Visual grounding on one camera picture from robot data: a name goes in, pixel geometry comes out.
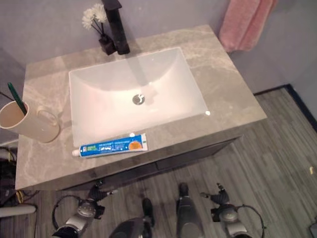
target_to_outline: drain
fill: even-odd
[[[137,94],[132,98],[132,101],[135,105],[141,105],[145,101],[145,97],[142,94]]]

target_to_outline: gray wood floor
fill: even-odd
[[[94,221],[84,238],[106,238],[120,222],[142,214],[141,198],[150,198],[155,207],[155,238],[175,237],[175,201],[177,185],[188,182],[190,195],[203,220],[207,238],[225,238],[218,223],[211,220],[213,204],[199,192],[217,192],[216,182],[227,189],[231,202],[256,207],[262,213],[267,238],[309,238],[308,226],[317,216],[317,134],[284,90],[257,96],[268,120],[248,130],[245,135],[213,157],[152,176],[119,188],[119,193],[101,202],[106,207],[103,218]],[[37,216],[36,237],[53,233],[51,211],[65,194],[86,192],[42,191],[33,200],[38,213],[2,219],[1,238],[32,238]],[[71,198],[57,209],[59,224],[76,208]],[[250,233],[260,237],[261,227],[249,210],[240,212]]]

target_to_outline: white rectangular sink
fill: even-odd
[[[73,70],[69,84],[75,147],[207,110],[180,48]]]

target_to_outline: gray stone countertop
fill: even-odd
[[[124,59],[101,48],[27,65],[23,100],[43,105],[59,119],[61,132],[50,143],[19,136],[16,189],[58,190],[147,164],[230,136],[266,118],[238,70],[208,25],[176,30],[129,42],[130,56],[180,47],[203,95],[210,116],[198,115],[142,131],[147,152],[83,159],[73,157],[68,72]]]

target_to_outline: towel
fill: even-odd
[[[219,34],[225,50],[251,50],[276,3],[277,0],[231,0]]]

